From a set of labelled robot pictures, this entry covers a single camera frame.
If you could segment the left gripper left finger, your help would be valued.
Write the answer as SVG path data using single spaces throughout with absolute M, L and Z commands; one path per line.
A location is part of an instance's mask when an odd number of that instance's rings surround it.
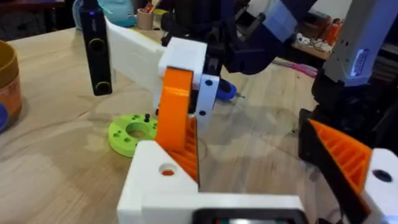
M 197 193 L 198 184 L 154 140 L 138 143 L 117 206 L 118 222 L 144 223 L 144 196 Z

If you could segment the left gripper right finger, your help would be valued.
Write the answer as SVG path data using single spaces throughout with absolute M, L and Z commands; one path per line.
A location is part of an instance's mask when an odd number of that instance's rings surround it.
M 298 119 L 298 156 L 315 166 L 338 204 L 339 223 L 397 223 L 397 156 L 310 117 Z

